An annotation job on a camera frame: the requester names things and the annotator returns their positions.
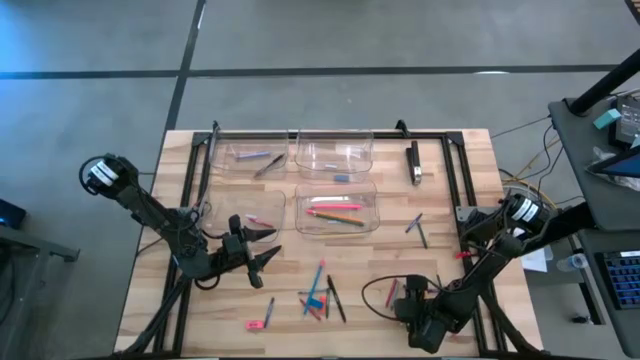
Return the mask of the blue pencil pink eraser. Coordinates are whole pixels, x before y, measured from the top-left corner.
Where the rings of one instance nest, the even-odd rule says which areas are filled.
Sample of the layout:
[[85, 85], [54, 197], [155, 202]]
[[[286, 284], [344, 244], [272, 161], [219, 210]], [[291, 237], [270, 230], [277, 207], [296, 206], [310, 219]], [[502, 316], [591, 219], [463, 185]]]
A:
[[312, 286], [309, 290], [309, 293], [307, 295], [306, 301], [305, 301], [305, 305], [304, 305], [304, 310], [303, 310], [303, 317], [306, 317], [306, 315], [309, 312], [309, 308], [310, 308], [310, 304], [311, 304], [311, 299], [313, 298], [313, 295], [316, 291], [316, 288], [318, 286], [318, 283], [320, 281], [320, 277], [324, 271], [324, 268], [326, 267], [326, 260], [324, 258], [321, 259], [321, 261], [319, 262], [319, 265], [317, 267], [314, 279], [313, 279], [313, 283]]

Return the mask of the dark grey pen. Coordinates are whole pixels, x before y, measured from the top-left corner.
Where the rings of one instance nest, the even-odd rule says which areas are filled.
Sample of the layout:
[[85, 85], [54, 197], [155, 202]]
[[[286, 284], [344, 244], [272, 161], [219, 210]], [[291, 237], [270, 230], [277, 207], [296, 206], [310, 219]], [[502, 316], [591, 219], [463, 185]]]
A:
[[276, 156], [270, 163], [259, 169], [255, 172], [253, 178], [261, 178], [265, 176], [267, 173], [279, 169], [282, 166], [282, 162], [286, 160], [286, 155], [284, 153]]

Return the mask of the black pen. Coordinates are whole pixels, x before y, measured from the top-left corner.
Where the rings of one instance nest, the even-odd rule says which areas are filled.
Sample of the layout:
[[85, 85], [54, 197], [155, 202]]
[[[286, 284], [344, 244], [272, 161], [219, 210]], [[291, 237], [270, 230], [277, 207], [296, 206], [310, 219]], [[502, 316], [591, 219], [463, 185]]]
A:
[[331, 291], [331, 293], [332, 293], [332, 295], [333, 295], [333, 297], [335, 299], [335, 302], [336, 302], [336, 305], [337, 305], [341, 320], [342, 320], [343, 323], [346, 323], [347, 319], [346, 319], [346, 314], [345, 314], [345, 311], [344, 311], [344, 307], [343, 307], [342, 302], [341, 302], [341, 300], [339, 298], [339, 295], [338, 295], [338, 292], [337, 292], [337, 288], [336, 288], [336, 286], [334, 284], [334, 281], [333, 281], [331, 275], [327, 275], [327, 283], [328, 283], [329, 289], [330, 289], [330, 291]]

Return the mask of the white paper sheet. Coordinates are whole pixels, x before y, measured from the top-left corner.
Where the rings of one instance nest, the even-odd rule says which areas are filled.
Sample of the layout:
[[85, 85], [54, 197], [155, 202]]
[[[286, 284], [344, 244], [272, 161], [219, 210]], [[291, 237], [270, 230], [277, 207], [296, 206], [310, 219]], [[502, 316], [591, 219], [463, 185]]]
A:
[[548, 263], [553, 260], [553, 251], [550, 245], [530, 252], [520, 257], [522, 267], [528, 271], [547, 273]]

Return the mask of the black side table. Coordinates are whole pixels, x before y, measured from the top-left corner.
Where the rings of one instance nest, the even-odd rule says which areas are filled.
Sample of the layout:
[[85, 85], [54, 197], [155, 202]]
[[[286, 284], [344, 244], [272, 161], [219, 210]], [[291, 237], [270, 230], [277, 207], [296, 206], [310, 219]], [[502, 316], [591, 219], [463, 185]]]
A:
[[75, 262], [78, 248], [0, 225], [0, 360], [17, 360], [48, 260]]

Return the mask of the dark device blue light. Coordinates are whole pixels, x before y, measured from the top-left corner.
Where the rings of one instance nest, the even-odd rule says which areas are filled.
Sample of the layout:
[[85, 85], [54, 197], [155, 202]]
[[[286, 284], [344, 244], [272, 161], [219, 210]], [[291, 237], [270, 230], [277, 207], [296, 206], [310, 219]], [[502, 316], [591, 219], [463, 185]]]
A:
[[25, 209], [0, 199], [0, 226], [20, 230], [26, 216]]

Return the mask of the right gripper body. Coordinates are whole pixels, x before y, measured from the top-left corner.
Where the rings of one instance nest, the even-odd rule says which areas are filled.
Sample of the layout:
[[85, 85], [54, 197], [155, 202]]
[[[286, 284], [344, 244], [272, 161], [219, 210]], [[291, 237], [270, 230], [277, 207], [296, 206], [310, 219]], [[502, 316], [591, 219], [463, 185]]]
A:
[[425, 276], [410, 274], [405, 277], [405, 295], [394, 301], [394, 313], [398, 321], [406, 325], [408, 344], [428, 353], [436, 353], [446, 334], [446, 325], [439, 318], [435, 298], [426, 298], [431, 280]]

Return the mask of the clear water bottle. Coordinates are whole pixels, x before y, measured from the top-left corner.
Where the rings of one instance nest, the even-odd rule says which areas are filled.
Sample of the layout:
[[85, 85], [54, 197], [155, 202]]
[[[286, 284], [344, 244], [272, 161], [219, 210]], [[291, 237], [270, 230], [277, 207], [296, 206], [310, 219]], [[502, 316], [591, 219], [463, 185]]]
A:
[[556, 268], [561, 272], [574, 272], [589, 267], [584, 253], [575, 253], [556, 262]]

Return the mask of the monitor with blue screen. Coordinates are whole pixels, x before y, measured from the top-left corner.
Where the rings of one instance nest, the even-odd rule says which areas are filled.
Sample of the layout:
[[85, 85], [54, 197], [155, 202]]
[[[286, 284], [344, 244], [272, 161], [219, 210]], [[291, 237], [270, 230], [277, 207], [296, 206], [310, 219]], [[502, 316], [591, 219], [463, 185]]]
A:
[[640, 192], [640, 145], [614, 154], [593, 148], [585, 170], [615, 185]]

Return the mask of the orange pencil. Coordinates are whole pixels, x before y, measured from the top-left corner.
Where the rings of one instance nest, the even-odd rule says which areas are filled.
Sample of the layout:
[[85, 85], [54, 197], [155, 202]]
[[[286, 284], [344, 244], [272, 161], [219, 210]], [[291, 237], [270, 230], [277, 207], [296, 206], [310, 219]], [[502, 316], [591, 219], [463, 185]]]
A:
[[320, 211], [316, 211], [313, 209], [307, 209], [305, 210], [305, 212], [308, 215], [317, 217], [317, 218], [322, 218], [322, 219], [326, 219], [329, 221], [335, 221], [335, 222], [339, 222], [339, 223], [345, 223], [345, 224], [351, 224], [351, 225], [355, 225], [355, 226], [359, 226], [359, 227], [364, 227], [365, 223], [359, 219], [356, 218], [350, 218], [350, 217], [346, 217], [346, 216], [340, 216], [340, 215], [336, 215], [333, 213], [327, 213], [327, 212], [320, 212]]

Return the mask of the grey side desk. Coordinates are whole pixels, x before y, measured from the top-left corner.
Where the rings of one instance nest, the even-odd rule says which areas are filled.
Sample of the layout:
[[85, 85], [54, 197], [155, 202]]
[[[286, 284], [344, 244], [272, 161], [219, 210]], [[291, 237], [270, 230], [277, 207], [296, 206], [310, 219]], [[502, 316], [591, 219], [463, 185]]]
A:
[[577, 238], [589, 263], [585, 272], [594, 280], [592, 285], [580, 286], [592, 321], [596, 325], [611, 324], [624, 354], [640, 359], [640, 309], [615, 308], [595, 258], [598, 252], [640, 250], [640, 231], [581, 230]]

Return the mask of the dark green pencil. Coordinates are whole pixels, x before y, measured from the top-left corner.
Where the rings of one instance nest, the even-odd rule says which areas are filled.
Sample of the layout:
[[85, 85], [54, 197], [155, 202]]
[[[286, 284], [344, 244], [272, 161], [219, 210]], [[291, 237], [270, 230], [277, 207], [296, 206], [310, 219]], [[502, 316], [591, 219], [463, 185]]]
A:
[[353, 219], [345, 217], [345, 216], [340, 216], [340, 215], [336, 215], [333, 213], [328, 213], [328, 212], [321, 212], [321, 211], [317, 211], [317, 210], [313, 210], [313, 209], [307, 209], [306, 213], [314, 216], [314, 217], [318, 217], [318, 218], [322, 218], [322, 219], [326, 219], [329, 221], [337, 221], [337, 222], [344, 222], [344, 223], [350, 223], [353, 221]]

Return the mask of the black electronic device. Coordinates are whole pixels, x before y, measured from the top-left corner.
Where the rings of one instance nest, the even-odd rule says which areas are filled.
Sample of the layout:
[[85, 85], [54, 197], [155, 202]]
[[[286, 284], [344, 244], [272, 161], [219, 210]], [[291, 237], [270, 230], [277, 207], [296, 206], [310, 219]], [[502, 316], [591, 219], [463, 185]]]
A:
[[640, 100], [631, 96], [616, 100], [616, 110], [620, 118], [613, 129], [613, 143], [619, 147], [630, 148], [640, 136]]

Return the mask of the clear plastic bin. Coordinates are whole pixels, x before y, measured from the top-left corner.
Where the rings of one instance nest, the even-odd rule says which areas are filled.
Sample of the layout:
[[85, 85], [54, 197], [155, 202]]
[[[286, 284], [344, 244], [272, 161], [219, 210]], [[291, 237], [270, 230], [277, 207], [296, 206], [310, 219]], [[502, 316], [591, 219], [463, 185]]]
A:
[[[235, 154], [269, 151], [271, 156], [259, 159], [237, 161]], [[254, 179], [256, 171], [284, 153], [286, 160], [279, 169]], [[280, 132], [231, 132], [222, 131], [216, 135], [215, 150], [211, 160], [212, 172], [227, 178], [266, 180], [282, 177], [286, 173], [289, 160], [289, 133]]]
[[369, 130], [300, 130], [294, 162], [302, 177], [336, 182], [335, 175], [349, 175], [348, 183], [368, 180], [373, 167], [373, 133]]
[[229, 230], [228, 219], [237, 214], [241, 225], [253, 230], [270, 229], [250, 222], [245, 215], [255, 215], [274, 225], [277, 232], [258, 243], [275, 243], [284, 226], [286, 196], [280, 190], [266, 190], [252, 185], [210, 185], [193, 207], [200, 213], [199, 226], [210, 235]]
[[[332, 233], [373, 232], [380, 226], [380, 215], [376, 202], [377, 188], [372, 182], [349, 184], [301, 184], [295, 191], [295, 226], [304, 234], [322, 237]], [[362, 209], [319, 210], [340, 216], [356, 218], [364, 227], [329, 221], [308, 215], [305, 210], [314, 204], [360, 204]]]

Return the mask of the black metal post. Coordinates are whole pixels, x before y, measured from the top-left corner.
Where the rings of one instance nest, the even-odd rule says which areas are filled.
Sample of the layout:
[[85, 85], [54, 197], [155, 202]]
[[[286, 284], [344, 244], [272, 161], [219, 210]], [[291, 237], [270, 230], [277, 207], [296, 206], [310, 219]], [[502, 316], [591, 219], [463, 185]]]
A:
[[639, 71], [640, 48], [573, 101], [568, 106], [569, 111], [576, 116], [582, 116]]

